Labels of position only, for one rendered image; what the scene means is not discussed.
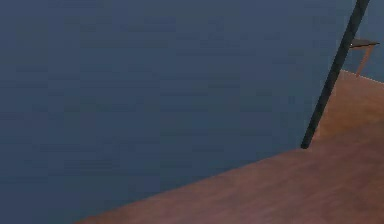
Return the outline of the black door frame post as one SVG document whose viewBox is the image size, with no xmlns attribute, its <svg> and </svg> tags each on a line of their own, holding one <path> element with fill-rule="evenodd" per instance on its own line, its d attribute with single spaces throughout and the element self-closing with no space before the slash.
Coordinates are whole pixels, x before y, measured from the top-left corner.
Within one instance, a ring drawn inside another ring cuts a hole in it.
<svg viewBox="0 0 384 224">
<path fill-rule="evenodd" d="M 352 44 L 353 39 L 359 29 L 361 21 L 365 15 L 365 12 L 368 8 L 370 0 L 356 0 L 353 11 L 349 18 L 346 29 L 343 33 L 342 40 L 338 47 L 337 53 L 334 57 L 332 65 L 327 75 L 327 79 L 323 85 L 321 94 L 316 103 L 315 109 L 312 113 L 310 122 L 304 134 L 303 140 L 301 142 L 300 148 L 307 149 L 314 137 L 316 129 L 320 123 L 322 115 L 325 111 L 326 105 L 329 101 L 329 98 L 332 94 L 336 81 L 339 77 L 342 66 L 347 58 L 349 48 Z"/>
</svg>

